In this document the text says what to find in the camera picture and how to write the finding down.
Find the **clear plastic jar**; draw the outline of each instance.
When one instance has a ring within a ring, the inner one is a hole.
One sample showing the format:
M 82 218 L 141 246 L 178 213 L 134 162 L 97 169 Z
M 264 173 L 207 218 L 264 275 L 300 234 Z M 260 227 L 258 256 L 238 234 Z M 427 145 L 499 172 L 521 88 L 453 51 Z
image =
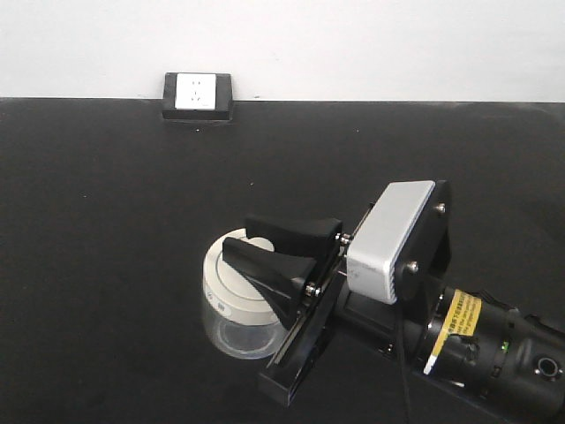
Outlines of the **clear plastic jar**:
M 244 325 L 231 321 L 221 316 L 206 296 L 202 296 L 202 321 L 215 347 L 241 360 L 257 360 L 272 355 L 287 334 L 279 321 L 266 325 Z
M 202 321 L 207 336 L 222 352 L 235 358 L 256 360 L 275 353 L 287 330 L 260 293 L 222 258 L 225 238 L 242 239 L 266 250 L 264 238 L 245 238 L 245 230 L 232 231 L 208 250 L 202 279 Z

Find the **black table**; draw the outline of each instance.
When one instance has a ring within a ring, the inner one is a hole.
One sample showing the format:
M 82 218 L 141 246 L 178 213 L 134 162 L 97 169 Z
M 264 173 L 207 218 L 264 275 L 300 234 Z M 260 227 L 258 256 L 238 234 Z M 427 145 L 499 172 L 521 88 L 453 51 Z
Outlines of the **black table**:
M 401 423 L 396 365 L 337 336 L 289 409 L 200 325 L 208 246 L 249 212 L 351 231 L 390 181 L 448 179 L 448 282 L 564 319 L 565 105 L 0 101 L 0 422 Z M 411 378 L 414 422 L 498 420 Z

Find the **screw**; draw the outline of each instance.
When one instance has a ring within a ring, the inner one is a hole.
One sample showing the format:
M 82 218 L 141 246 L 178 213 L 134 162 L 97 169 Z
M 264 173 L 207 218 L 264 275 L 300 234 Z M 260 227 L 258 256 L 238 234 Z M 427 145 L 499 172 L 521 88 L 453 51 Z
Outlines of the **screw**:
M 351 235 L 345 233 L 344 234 L 337 233 L 335 235 L 335 239 L 339 240 L 342 246 L 347 246 L 351 242 Z
M 440 214 L 443 215 L 445 214 L 445 203 L 438 203 L 437 205 L 435 205 L 433 207 L 435 209 L 435 211 Z
M 315 283 L 308 283 L 305 293 L 309 298 L 317 298 L 320 295 L 320 287 L 316 287 Z
M 417 274 L 419 271 L 419 265 L 416 261 L 410 261 L 406 264 L 406 268 L 410 271 L 410 273 L 412 274 Z

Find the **container lid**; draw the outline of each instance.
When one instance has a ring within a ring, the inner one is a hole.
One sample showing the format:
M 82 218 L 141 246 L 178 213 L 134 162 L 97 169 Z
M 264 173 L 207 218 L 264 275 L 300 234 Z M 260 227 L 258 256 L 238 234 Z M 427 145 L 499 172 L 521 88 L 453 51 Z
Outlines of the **container lid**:
M 244 325 L 267 325 L 278 318 L 260 293 L 222 257 L 222 243 L 227 237 L 247 241 L 273 252 L 273 244 L 266 238 L 245 237 L 245 229 L 234 230 L 208 249 L 204 258 L 202 289 L 207 301 L 221 316 Z

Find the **outlet box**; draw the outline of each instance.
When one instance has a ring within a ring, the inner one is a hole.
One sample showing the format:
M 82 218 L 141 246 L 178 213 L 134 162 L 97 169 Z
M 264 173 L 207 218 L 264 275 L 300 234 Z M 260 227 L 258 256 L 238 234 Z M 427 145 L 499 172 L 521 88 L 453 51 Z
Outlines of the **outlet box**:
M 165 75 L 162 115 L 176 121 L 229 121 L 233 109 L 227 73 L 169 72 Z

